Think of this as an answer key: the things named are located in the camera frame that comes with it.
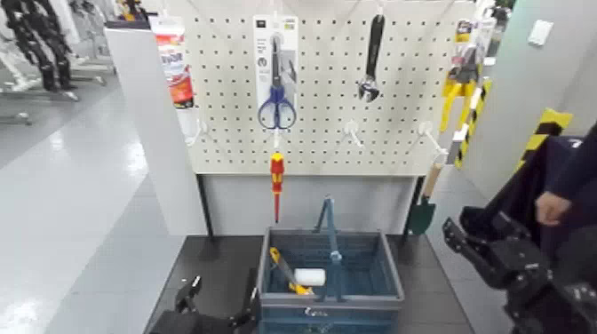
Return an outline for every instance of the hand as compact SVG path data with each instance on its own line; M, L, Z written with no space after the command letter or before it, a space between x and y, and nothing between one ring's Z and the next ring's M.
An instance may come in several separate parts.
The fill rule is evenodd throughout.
M557 226L560 224L562 213L566 212L571 204L571 201L546 191L535 202L537 221L549 227Z

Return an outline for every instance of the hanging package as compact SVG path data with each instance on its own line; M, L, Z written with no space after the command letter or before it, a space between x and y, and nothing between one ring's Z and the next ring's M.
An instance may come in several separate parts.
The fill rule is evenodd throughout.
M157 48L162 60L163 72L174 107L178 109L193 106L193 87L189 65L184 58L185 27L177 17L150 17L151 29L155 33Z

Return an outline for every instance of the trowel handle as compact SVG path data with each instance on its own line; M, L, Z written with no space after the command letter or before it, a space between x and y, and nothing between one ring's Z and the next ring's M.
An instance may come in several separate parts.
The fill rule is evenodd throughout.
M434 191L435 183L437 183L437 178L440 176L440 171L442 171L443 165L441 163L434 163L431 166L431 170L427 175L427 182L425 183L425 188L423 189L423 196L424 197L431 197L431 193Z

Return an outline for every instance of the wrench handle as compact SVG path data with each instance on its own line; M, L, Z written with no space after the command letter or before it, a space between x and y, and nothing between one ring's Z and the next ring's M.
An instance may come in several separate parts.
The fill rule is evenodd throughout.
M375 78L375 68L378 65L379 47L381 47L381 36L384 34L386 18L383 15L375 15L371 22L371 35L369 36L369 51L367 53L367 76Z

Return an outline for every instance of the basket handle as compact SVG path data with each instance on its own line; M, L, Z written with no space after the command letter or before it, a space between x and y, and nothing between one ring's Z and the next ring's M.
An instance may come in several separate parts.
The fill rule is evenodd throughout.
M325 199L323 200L322 212L319 214L319 220L317 220L317 225L315 225L313 233L321 232L323 217L327 218L326 220L328 222L328 237L330 238L331 247L331 265L328 268L328 276L333 277L334 282L336 283L336 300L338 302L343 302L345 300L342 298L342 254L340 254L340 251L338 250L338 238L336 236L336 227L334 226L334 200L329 195L325 196ZM317 301L325 300L329 281L330 280L325 281L322 294L319 296Z

